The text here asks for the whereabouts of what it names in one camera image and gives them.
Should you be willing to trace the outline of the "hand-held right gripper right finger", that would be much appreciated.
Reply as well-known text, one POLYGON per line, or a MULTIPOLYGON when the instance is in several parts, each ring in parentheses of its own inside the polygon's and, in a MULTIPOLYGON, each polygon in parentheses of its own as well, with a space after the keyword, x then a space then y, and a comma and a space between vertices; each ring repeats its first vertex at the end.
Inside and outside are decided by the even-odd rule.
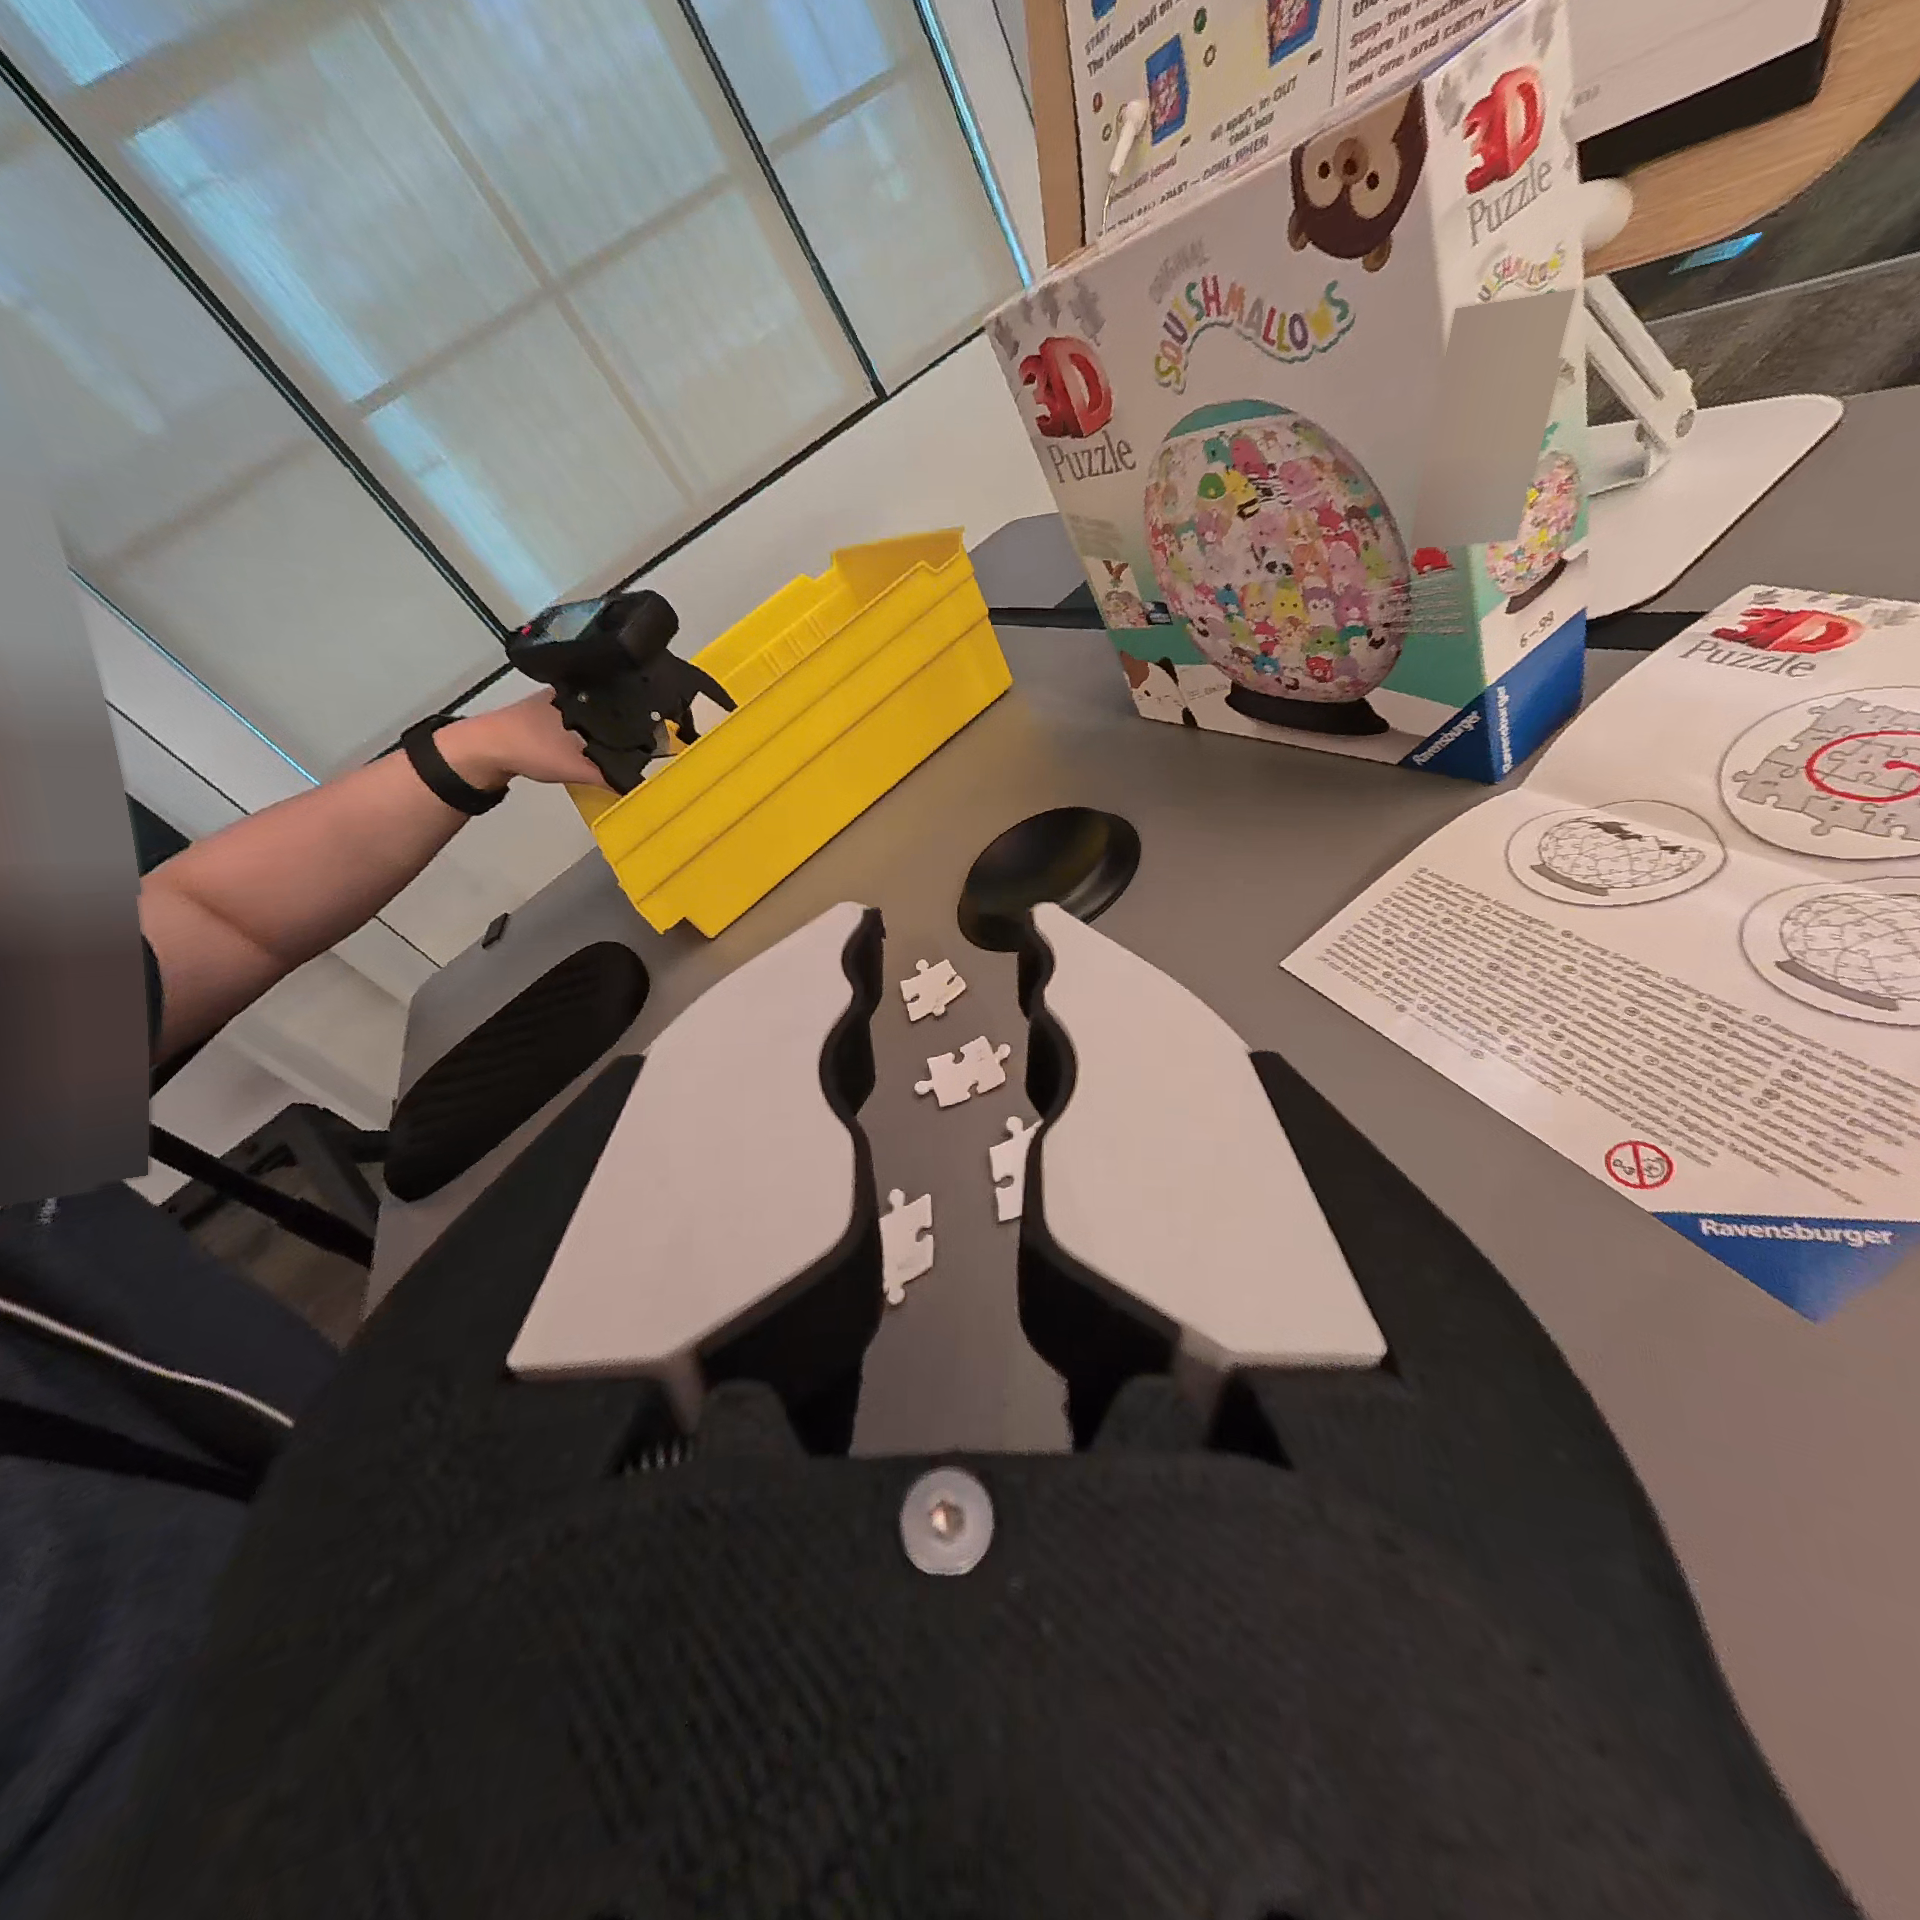
POLYGON ((1024 1154, 1017 1312, 1093 1442, 1134 1381, 1209 1425, 1256 1374, 1366 1374, 1385 1332, 1256 1056, 1182 981, 1055 904, 1017 966, 1024 1154))

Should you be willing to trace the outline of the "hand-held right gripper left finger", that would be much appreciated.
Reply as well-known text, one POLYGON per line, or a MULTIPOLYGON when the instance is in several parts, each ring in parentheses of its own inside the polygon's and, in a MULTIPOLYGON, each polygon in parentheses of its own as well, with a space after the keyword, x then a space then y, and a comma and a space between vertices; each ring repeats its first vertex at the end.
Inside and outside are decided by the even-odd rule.
POLYGON ((507 1355, 518 1381, 643 1379, 688 1433, 729 1382, 847 1442, 879 1325, 882 917, 833 904, 714 981, 638 1075, 507 1355))

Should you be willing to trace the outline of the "yellow plastic bin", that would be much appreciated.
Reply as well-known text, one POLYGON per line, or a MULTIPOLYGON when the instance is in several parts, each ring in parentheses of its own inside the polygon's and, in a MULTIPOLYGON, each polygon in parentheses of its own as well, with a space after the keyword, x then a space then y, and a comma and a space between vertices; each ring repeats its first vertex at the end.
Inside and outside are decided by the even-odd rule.
POLYGON ((1011 686, 957 528, 853 544, 693 662, 733 701, 626 797, 571 797, 654 931, 713 937, 1011 686))

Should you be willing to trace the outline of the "person's left forearm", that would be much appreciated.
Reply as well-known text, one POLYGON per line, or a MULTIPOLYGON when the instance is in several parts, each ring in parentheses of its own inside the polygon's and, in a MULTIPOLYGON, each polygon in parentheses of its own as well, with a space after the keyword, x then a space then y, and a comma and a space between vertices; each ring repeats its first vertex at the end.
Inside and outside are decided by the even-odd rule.
MULTIPOLYGON (((483 771, 473 765, 469 721, 439 745, 473 779, 483 771)), ((469 821, 391 753, 161 861, 136 894, 150 1066, 210 1040, 374 921, 469 821)))

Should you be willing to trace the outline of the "colourful puzzle box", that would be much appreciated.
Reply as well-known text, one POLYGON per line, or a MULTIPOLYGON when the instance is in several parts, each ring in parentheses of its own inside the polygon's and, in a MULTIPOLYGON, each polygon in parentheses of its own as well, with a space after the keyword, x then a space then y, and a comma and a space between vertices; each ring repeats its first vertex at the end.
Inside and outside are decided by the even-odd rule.
POLYGON ((1569 8, 1335 9, 986 323, 1139 721, 1494 784, 1578 700, 1569 8))

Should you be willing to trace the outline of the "person's left hand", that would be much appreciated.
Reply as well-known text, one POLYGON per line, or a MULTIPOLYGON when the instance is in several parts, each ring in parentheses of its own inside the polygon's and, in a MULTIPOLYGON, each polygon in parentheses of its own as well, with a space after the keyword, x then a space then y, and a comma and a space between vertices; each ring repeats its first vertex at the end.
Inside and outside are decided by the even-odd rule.
POLYGON ((539 784, 585 784, 608 792, 608 779, 591 764, 578 731, 571 731, 554 692, 544 688, 465 723, 478 784, 503 786, 512 779, 539 784))

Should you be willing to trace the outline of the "black wristband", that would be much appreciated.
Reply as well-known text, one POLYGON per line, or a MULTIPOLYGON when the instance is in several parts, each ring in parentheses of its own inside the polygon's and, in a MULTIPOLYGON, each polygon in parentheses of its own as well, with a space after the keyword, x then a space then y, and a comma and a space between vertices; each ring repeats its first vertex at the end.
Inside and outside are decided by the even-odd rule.
POLYGON ((399 733, 397 754, 406 760, 425 792, 465 818, 483 818, 507 797, 505 784, 478 784, 461 776, 442 754, 439 733, 451 730, 451 714, 432 714, 399 733))

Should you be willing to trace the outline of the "black quilted pad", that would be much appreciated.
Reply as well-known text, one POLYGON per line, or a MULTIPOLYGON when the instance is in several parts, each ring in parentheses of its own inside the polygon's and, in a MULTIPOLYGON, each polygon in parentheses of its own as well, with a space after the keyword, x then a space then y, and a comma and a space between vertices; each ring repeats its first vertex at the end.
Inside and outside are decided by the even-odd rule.
POLYGON ((503 1146, 633 1027, 649 989, 633 949, 589 944, 497 1005, 402 1093, 382 1161, 391 1197, 425 1200, 503 1146))

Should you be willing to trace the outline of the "white printed leaflet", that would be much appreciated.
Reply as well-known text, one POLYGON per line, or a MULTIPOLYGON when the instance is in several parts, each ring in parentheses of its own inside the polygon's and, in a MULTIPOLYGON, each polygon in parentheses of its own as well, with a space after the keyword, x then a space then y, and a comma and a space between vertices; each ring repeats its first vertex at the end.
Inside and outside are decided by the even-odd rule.
POLYGON ((1830 1317, 1918 1245, 1918 605, 1739 590, 1283 972, 1830 1317))

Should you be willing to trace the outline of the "white stand base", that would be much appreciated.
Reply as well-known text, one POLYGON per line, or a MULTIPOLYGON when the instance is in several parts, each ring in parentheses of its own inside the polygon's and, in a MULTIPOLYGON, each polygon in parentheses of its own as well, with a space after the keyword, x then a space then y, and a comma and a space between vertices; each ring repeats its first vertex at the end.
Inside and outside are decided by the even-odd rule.
POLYGON ((1577 395, 1598 378, 1622 419, 1587 428, 1595 610, 1666 593, 1841 420, 1841 401, 1790 394, 1702 404, 1613 278, 1586 272, 1569 323, 1577 395))

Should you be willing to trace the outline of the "wooden easel board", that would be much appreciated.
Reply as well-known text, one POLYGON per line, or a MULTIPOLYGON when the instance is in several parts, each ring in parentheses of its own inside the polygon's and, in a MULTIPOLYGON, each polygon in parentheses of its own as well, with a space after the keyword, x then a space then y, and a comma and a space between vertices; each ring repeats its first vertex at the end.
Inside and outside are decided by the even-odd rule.
POLYGON ((1733 292, 1915 245, 1915 5, 1838 5, 1815 99, 1632 166, 1633 205, 1587 272, 1641 274, 1765 234, 1733 292))

